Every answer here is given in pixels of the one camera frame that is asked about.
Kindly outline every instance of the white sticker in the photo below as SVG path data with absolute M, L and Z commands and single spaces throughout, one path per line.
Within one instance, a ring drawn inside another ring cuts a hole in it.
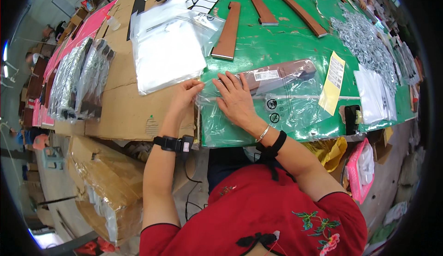
M 341 87 L 343 79 L 343 65 L 334 57 L 331 58 L 329 67 L 328 80 L 332 82 L 338 89 Z
M 189 152 L 189 143 L 183 144 L 183 152 Z
M 259 71 L 254 73 L 255 81 L 268 80 L 274 78 L 280 78 L 278 71 Z

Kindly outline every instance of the green table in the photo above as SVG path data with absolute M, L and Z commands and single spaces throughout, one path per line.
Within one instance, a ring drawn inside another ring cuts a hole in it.
M 317 64 L 316 67 L 322 83 L 324 83 L 329 59 L 332 51 L 335 51 L 346 61 L 340 96 L 359 96 L 353 75 L 353 71 L 358 70 L 358 60 L 347 47 L 343 46 L 342 41 L 337 37 L 337 32 L 333 32 L 329 28 L 328 20 L 332 16 L 341 21 L 346 21 L 342 16 L 343 11 L 338 7 L 340 0 L 317 0 L 318 9 L 325 18 L 322 18 L 317 11 L 315 0 L 295 0 L 327 31 L 332 32 L 331 35 L 321 38 L 314 36 L 307 25 L 282 0 L 263 0 L 279 20 L 278 26 L 265 27 L 260 25 L 258 14 L 251 0 L 219 0 L 211 14 L 214 15 L 214 11 L 218 11 L 219 17 L 226 18 L 229 13 L 228 4 L 231 1 L 241 3 L 234 61 L 207 58 L 207 68 L 202 75 L 203 82 L 216 78 L 218 72 L 230 71 L 237 73 L 266 65 L 315 57 L 322 63 L 322 65 Z M 345 6 L 349 11 L 355 11 L 349 3 Z M 256 108 L 263 107 L 262 101 L 254 101 L 254 104 Z M 345 135 L 346 128 L 341 121 L 338 110 L 341 105 L 354 104 L 361 105 L 360 100 L 339 100 L 334 116 L 290 132 L 288 135 L 298 141 L 311 141 Z M 359 125 L 360 132 L 384 128 L 413 118 L 415 115 L 411 111 L 409 87 L 407 85 L 397 86 L 396 110 L 397 121 L 382 120 L 373 125 Z M 253 137 L 232 125 L 219 109 L 211 105 L 205 105 L 202 107 L 201 115 L 203 146 L 233 147 L 248 146 L 254 143 Z M 219 128 L 220 134 L 206 136 L 204 124 L 208 119 L 213 119 L 214 116 L 216 116 L 216 122 L 223 125 Z M 236 142 L 224 142 L 225 139 L 236 140 Z

